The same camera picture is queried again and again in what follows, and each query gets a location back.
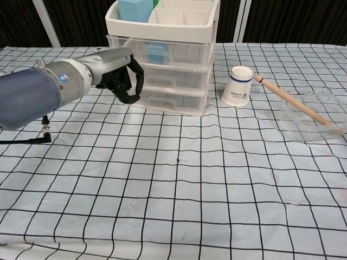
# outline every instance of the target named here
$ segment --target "black cable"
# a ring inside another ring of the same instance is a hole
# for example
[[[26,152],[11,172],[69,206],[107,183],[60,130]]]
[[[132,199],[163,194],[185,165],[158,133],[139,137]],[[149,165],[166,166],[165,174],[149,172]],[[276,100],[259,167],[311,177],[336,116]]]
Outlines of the black cable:
[[[46,144],[48,142],[51,142],[52,139],[50,137],[49,130],[49,120],[48,117],[45,115],[42,118],[42,124],[43,124],[43,131],[47,131],[43,133],[43,137],[40,138],[32,138],[27,140],[9,140],[9,141],[0,141],[0,145],[13,145],[13,144],[28,144],[28,145],[36,145],[36,144]]]

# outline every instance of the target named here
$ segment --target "plastic drawer organizer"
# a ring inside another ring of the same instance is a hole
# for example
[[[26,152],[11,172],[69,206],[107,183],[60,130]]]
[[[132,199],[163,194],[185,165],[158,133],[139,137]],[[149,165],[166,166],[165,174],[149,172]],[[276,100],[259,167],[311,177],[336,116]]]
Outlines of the plastic drawer organizer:
[[[149,22],[138,23],[120,20],[118,2],[110,7],[106,25],[111,48],[130,48],[145,71],[141,99],[132,106],[203,115],[219,8],[220,0],[161,0]]]

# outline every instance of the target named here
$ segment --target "white organizer top tray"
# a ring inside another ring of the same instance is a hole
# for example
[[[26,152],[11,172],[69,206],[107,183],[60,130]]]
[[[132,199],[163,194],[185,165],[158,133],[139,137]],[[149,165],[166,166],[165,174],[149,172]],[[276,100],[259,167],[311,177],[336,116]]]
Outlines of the white organizer top tray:
[[[148,23],[120,19],[118,1],[106,14],[110,35],[154,40],[210,43],[219,20],[220,0],[160,0]]]

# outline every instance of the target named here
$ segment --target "white paper cup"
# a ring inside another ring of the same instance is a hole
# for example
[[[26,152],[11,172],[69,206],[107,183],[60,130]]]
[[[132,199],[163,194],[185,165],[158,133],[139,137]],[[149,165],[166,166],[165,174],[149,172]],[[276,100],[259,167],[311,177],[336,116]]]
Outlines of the white paper cup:
[[[234,67],[222,95],[222,101],[235,107],[248,104],[252,78],[253,71],[250,68],[245,66]]]

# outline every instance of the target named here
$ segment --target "robotic arm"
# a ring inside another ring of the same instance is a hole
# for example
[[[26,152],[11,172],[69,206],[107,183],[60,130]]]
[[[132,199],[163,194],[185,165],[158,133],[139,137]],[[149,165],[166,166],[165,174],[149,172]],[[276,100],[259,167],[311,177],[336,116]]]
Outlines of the robotic arm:
[[[132,96],[127,93],[132,87],[127,66],[136,74],[136,94]],[[132,104],[140,99],[143,82],[144,71],[127,48],[40,64],[37,68],[8,74],[0,77],[0,129],[15,130],[43,117],[45,135],[49,128],[46,115],[83,97],[91,86],[107,88],[121,102]],[[29,143],[50,141],[48,138],[31,140]]]

